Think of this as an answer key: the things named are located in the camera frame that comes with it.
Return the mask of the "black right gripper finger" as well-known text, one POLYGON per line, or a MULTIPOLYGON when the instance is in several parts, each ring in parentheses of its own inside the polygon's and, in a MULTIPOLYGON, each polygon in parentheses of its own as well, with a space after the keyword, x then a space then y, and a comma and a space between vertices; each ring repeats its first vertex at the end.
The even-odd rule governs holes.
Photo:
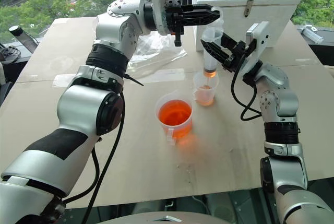
POLYGON ((233 40, 230 36, 228 36, 225 32, 221 37, 220 45, 223 48, 230 50, 231 52, 238 51, 237 49, 238 43, 235 40, 233 40))
POLYGON ((225 53, 222 48, 222 40, 214 40, 214 41, 205 41, 203 39, 200 40, 203 48, 214 58, 216 59, 224 68, 231 67, 231 58, 225 53))

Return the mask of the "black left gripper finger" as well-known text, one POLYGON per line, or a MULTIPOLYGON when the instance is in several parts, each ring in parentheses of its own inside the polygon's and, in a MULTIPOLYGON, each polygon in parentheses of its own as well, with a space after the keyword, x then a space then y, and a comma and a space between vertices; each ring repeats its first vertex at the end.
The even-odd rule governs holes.
POLYGON ((182 25, 183 26, 202 26, 208 25, 213 21, 217 20, 219 15, 207 15, 207 16, 183 16, 182 25))
POLYGON ((184 19, 218 19, 220 12, 212 8, 208 4, 183 5, 182 16, 184 19))

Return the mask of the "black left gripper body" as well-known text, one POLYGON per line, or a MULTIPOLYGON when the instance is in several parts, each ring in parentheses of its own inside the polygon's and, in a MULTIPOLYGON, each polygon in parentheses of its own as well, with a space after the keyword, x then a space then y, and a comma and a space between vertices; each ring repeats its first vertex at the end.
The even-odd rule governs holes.
POLYGON ((181 0, 167 0, 164 4, 164 10, 166 15, 166 23, 170 35, 175 36, 174 45, 181 47, 181 31, 182 26, 180 23, 181 14, 181 0))

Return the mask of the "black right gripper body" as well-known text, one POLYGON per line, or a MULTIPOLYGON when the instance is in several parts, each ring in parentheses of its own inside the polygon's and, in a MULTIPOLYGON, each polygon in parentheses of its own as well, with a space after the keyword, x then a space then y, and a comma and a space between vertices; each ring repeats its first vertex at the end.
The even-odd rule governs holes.
POLYGON ((229 55, 230 58, 231 58, 231 67, 230 68, 224 68, 230 72, 235 72, 236 69, 237 69, 237 66, 241 60, 241 57, 245 51, 245 48, 246 48, 246 44, 244 41, 239 41, 238 42, 238 46, 237 46, 237 49, 238 51, 237 52, 231 52, 231 54, 229 55))

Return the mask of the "large clear plastic syringe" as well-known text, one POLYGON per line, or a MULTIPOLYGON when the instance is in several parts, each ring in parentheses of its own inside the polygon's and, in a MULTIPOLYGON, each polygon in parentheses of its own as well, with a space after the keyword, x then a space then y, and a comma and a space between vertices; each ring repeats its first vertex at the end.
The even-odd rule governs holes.
MULTIPOLYGON (((212 11, 219 12, 219 18, 214 22, 210 23, 205 27, 205 30, 202 33, 201 39, 213 43, 216 40, 219 40, 224 32, 223 29, 223 10, 221 7, 213 7, 212 11)), ((207 50, 204 49, 204 71, 203 74, 206 77, 206 82, 204 87, 209 88, 210 79, 216 75, 216 70, 218 66, 218 61, 208 53, 207 50)))

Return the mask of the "small clear measuring cup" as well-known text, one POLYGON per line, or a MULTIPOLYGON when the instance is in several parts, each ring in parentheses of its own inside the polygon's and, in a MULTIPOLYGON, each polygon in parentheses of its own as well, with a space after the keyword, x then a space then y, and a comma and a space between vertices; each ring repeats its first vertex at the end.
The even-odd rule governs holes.
POLYGON ((197 103, 203 106, 213 104, 216 88, 219 84, 219 76, 206 76, 203 72, 197 72, 193 77, 193 96, 197 103))

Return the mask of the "large clear measuring cup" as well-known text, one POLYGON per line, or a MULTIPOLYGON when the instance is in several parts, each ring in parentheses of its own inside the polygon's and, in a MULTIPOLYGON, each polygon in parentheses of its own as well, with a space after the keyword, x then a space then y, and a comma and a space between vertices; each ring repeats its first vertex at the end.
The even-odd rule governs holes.
POLYGON ((175 145, 178 140, 186 137, 192 131, 192 103, 186 94, 178 90, 158 99, 154 113, 164 131, 166 140, 171 145, 175 145))

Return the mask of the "spare clear syringe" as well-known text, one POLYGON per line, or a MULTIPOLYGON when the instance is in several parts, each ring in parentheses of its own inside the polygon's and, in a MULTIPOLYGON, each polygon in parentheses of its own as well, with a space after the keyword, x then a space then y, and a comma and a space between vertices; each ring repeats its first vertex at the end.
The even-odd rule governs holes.
POLYGON ((301 28, 301 34, 309 38, 315 44, 321 44, 324 40, 323 37, 317 34, 318 29, 312 25, 304 25, 301 28))

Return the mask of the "clear plastic bag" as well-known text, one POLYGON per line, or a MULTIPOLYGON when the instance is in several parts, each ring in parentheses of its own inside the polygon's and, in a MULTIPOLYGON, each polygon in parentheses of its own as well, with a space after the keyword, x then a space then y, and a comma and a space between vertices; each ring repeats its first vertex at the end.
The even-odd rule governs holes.
POLYGON ((144 75, 186 55, 187 52, 182 47, 174 45, 173 36, 162 36, 153 31, 138 38, 138 44, 128 63, 127 71, 144 75))

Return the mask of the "metal box latch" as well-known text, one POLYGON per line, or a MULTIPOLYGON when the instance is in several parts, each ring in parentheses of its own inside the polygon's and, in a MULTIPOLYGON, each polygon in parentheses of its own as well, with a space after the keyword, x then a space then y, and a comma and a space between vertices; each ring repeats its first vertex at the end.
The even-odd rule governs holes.
POLYGON ((244 17, 245 18, 247 18, 250 15, 253 3, 254 3, 254 0, 247 0, 246 6, 245 6, 245 9, 244 9, 244 17))

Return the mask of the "black side table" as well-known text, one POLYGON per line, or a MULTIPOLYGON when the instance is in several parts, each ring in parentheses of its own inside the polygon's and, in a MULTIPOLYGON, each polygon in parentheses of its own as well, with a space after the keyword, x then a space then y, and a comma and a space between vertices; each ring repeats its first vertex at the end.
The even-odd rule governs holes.
MULTIPOLYGON (((301 34, 301 28, 304 25, 297 25, 297 30, 301 34)), ((318 57, 323 65, 334 66, 334 28, 315 27, 318 29, 317 34, 324 38, 321 44, 315 44, 306 36, 302 35, 306 43, 318 57)))

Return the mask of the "bottle with black cap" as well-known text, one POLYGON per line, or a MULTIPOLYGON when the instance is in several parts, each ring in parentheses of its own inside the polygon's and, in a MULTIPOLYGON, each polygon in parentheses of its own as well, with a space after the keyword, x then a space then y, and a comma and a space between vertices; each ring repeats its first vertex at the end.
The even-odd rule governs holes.
POLYGON ((20 25, 11 26, 8 31, 30 52, 34 53, 38 43, 34 38, 26 33, 20 25))

